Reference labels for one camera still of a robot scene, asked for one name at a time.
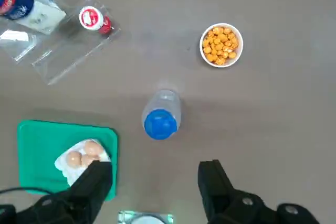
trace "water bottle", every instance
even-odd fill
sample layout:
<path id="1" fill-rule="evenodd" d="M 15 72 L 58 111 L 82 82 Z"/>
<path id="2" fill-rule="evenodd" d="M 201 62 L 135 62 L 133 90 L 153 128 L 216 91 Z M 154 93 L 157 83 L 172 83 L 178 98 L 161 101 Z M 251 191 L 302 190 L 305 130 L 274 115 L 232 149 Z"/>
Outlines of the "water bottle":
<path id="1" fill-rule="evenodd" d="M 181 123 L 181 102 L 171 90 L 159 90 L 142 112 L 142 125 L 155 140 L 163 140 L 174 134 Z"/>

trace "gray table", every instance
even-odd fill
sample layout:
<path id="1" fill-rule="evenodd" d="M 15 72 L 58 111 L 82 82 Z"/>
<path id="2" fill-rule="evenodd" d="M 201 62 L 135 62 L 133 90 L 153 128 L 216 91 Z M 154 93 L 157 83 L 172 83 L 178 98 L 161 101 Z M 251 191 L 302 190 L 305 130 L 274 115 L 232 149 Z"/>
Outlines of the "gray table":
<path id="1" fill-rule="evenodd" d="M 1 188 L 18 184 L 16 125 L 23 119 L 107 125 L 120 134 L 118 196 L 96 223 L 122 209 L 171 212 L 205 224 L 199 161 L 218 158 L 233 184 L 267 205 L 292 201 L 333 223 L 336 184 L 336 0 L 101 0 L 121 37 L 54 86 L 0 58 Z M 244 51 L 230 69 L 203 63 L 209 25 L 235 25 Z M 181 129 L 154 142 L 141 112 L 159 88 L 183 99 Z M 28 207 L 36 196 L 1 196 Z"/>

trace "blue bottle cap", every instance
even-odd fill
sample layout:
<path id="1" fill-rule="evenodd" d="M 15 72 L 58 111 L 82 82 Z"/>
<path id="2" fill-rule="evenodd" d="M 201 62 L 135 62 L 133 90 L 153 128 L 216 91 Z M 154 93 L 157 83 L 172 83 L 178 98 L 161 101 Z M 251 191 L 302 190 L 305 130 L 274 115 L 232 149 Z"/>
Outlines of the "blue bottle cap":
<path id="1" fill-rule="evenodd" d="M 177 123 L 169 111 L 157 109 L 148 114 L 144 128 L 151 138 L 163 140 L 177 131 Z"/>

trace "green tray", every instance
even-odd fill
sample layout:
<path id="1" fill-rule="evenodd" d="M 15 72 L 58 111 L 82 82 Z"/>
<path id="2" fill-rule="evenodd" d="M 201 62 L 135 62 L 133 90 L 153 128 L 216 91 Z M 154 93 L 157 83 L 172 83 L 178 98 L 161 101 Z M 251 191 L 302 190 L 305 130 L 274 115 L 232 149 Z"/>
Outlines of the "green tray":
<path id="1" fill-rule="evenodd" d="M 17 127 L 19 183 L 57 193 L 69 188 L 67 179 L 54 166 L 68 148 L 87 138 L 96 138 L 112 160 L 113 184 L 106 200 L 116 196 L 118 136 L 110 128 L 86 125 L 23 121 Z"/>

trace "white bowl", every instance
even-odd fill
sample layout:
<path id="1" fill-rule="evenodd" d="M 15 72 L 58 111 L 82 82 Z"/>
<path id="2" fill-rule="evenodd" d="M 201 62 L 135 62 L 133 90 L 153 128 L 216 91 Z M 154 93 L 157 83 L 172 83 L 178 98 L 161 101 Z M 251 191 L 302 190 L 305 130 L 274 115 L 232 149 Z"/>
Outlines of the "white bowl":
<path id="1" fill-rule="evenodd" d="M 236 58 L 234 59 L 226 59 L 225 63 L 223 65 L 216 65 L 210 61 L 208 61 L 203 53 L 203 46 L 202 46 L 202 43 L 203 43 L 203 40 L 204 40 L 204 37 L 207 35 L 207 33 L 212 30 L 214 27 L 216 26 L 221 26 L 221 27 L 227 27 L 227 28 L 230 28 L 232 30 L 232 32 L 236 35 L 237 39 L 238 39 L 238 42 L 239 42 L 239 45 L 238 47 L 236 48 L 235 52 L 237 53 L 237 56 Z M 216 67 L 216 68 L 226 68 L 226 67 L 229 67 L 231 65 L 233 65 L 234 63 L 236 63 L 236 61 L 239 59 L 240 55 L 242 54 L 241 52 L 243 51 L 243 38 L 242 38 L 242 35 L 240 34 L 239 30 L 234 27 L 233 25 L 230 25 L 230 24 L 227 24 L 227 23 L 218 23 L 218 24 L 215 24 L 215 25 L 212 25 L 212 26 L 209 26 L 205 31 L 204 33 L 202 34 L 201 36 L 201 39 L 199 41 L 200 43 L 200 52 L 201 52 L 201 55 L 203 57 L 203 59 L 211 66 L 213 67 Z"/>

